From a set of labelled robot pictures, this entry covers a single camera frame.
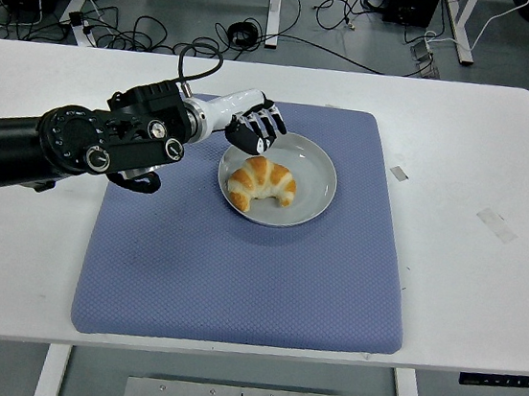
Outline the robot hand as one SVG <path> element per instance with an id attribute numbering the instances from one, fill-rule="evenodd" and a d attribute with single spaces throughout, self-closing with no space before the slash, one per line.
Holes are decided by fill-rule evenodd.
<path id="1" fill-rule="evenodd" d="M 287 128 L 277 105 L 258 89 L 236 92 L 203 106 L 206 127 L 201 138 L 221 132 L 237 149 L 251 155 L 268 151 Z"/>

